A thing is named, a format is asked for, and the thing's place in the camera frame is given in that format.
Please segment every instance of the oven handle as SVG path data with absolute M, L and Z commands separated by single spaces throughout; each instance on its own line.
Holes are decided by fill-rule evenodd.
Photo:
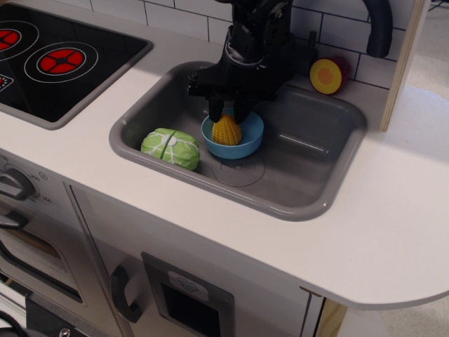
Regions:
M 129 322 L 136 323 L 142 311 L 136 303 L 128 306 L 125 297 L 125 287 L 128 284 L 129 277 L 126 270 L 118 266 L 111 275 L 111 293 L 114 306 L 120 314 Z
M 0 216 L 0 228 L 21 230 L 27 224 L 28 219 L 15 211 L 11 211 L 5 216 Z

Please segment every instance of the sink drain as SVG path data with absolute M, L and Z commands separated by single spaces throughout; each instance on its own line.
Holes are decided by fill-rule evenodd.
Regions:
M 258 181 L 265 172 L 261 156 L 253 154 L 242 159 L 223 159 L 212 166 L 213 174 L 229 186 L 248 186 Z

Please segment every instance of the blue bowl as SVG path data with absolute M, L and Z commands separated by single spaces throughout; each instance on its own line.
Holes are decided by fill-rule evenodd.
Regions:
M 233 108 L 223 109 L 223 114 L 234 116 Z M 264 133 L 264 122 L 254 112 L 246 117 L 243 123 L 240 123 L 242 134 L 241 142 L 238 145 L 228 146 L 214 143 L 212 141 L 213 121 L 206 117 L 201 125 L 201 133 L 210 152 L 223 159 L 240 159 L 249 156 L 256 151 L 262 143 Z

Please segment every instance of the stovetop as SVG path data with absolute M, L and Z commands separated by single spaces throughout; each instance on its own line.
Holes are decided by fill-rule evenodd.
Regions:
M 0 111 L 63 127 L 152 43 L 12 4 L 0 8 Z

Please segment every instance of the wooden panel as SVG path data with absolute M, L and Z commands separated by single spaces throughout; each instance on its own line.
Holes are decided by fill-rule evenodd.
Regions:
M 326 299 L 315 337 L 337 337 L 347 307 Z
M 399 54 L 398 64 L 396 66 L 384 114 L 380 123 L 380 129 L 382 131 L 387 131 L 396 102 L 406 83 L 407 73 L 410 70 L 412 62 L 413 51 L 420 37 L 429 4 L 430 0 L 415 0 L 415 3 L 413 4 L 412 13 L 410 14 L 410 20 L 406 30 L 406 37 L 404 38 L 401 53 Z

